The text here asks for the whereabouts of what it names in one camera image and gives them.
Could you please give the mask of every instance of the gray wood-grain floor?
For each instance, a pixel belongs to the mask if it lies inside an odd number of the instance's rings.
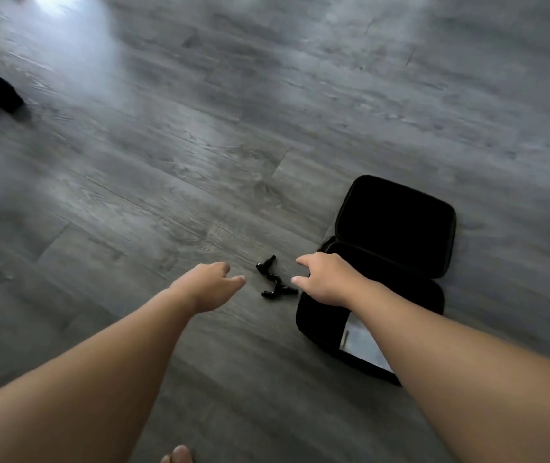
[[[451,460],[259,295],[363,173],[456,208],[447,316],[550,356],[550,0],[0,0],[0,73],[0,386],[198,262],[248,276],[134,461]]]

